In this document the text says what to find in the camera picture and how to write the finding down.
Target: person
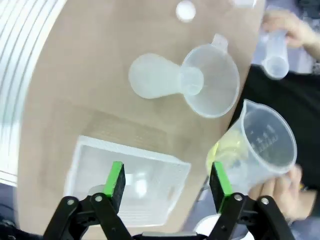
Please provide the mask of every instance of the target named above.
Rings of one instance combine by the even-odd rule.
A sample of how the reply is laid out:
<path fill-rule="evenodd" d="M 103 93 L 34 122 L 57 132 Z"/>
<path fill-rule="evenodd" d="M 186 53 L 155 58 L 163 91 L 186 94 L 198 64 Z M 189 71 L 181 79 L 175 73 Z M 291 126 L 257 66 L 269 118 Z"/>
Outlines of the person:
<path fill-rule="evenodd" d="M 294 13 L 286 10 L 268 11 L 264 15 L 262 28 L 266 32 L 287 31 L 288 47 L 303 47 L 312 57 L 320 60 L 320 35 Z M 256 185 L 250 190 L 249 196 L 254 200 L 266 195 L 273 197 L 289 221 L 304 220 L 309 216 L 320 217 L 320 76 L 289 72 L 284 79 L 272 80 L 260 66 L 253 65 L 232 123 L 240 116 L 243 99 L 276 110 L 289 124 L 297 143 L 298 165 L 286 176 Z"/>

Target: clear plastic measuring cup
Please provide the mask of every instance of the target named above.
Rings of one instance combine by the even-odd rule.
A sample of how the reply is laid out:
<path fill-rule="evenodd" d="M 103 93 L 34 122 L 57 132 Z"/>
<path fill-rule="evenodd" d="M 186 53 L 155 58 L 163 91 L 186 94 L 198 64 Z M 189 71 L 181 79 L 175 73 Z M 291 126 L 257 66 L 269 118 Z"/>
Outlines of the clear plastic measuring cup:
<path fill-rule="evenodd" d="M 287 173 L 296 163 L 297 144 L 287 122 L 272 108 L 247 99 L 240 118 L 209 151 L 207 169 L 221 162 L 234 192 Z"/>

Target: plastic lid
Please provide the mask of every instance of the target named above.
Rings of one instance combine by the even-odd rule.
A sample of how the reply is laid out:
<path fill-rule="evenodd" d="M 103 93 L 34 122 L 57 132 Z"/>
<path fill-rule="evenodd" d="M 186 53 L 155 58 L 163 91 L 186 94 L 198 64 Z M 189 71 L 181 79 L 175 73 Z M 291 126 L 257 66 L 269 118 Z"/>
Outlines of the plastic lid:
<path fill-rule="evenodd" d="M 191 1 L 181 1 L 176 6 L 175 13 L 180 21 L 188 23 L 194 19 L 196 15 L 196 7 Z"/>

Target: wooden table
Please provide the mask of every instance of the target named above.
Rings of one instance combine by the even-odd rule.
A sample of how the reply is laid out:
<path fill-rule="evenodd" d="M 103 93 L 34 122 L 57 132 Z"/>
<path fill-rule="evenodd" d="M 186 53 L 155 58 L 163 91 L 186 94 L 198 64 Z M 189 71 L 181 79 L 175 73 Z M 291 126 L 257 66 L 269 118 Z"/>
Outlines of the wooden table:
<path fill-rule="evenodd" d="M 34 70 L 25 100 L 18 164 L 17 206 L 23 230 L 42 234 L 63 197 L 79 135 L 173 155 L 191 163 L 180 199 L 163 226 L 130 228 L 175 232 L 183 225 L 207 176 L 209 149 L 228 127 L 194 113 L 181 95 L 146 100 L 128 81 L 132 61 L 145 53 L 182 63 L 215 33 L 229 40 L 244 84 L 264 11 L 227 0 L 193 0 L 196 16 L 180 22 L 179 0 L 68 0 Z M 105 239 L 91 227 L 85 239 Z"/>

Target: person's hand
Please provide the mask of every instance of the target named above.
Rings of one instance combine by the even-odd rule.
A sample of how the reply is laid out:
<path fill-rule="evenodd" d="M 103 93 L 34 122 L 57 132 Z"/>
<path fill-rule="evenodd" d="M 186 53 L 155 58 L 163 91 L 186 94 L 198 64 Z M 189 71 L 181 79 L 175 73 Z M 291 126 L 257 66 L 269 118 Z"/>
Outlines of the person's hand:
<path fill-rule="evenodd" d="M 262 28 L 266 32 L 285 30 L 289 47 L 310 47 L 317 41 L 317 34 L 304 21 L 288 10 L 270 10 L 263 17 Z"/>
<path fill-rule="evenodd" d="M 261 196 L 271 196 L 286 219 L 306 218 L 307 216 L 301 215 L 301 177 L 301 168 L 296 165 L 286 175 L 270 179 L 264 184 L 253 187 L 249 192 L 249 197 L 257 200 Z"/>

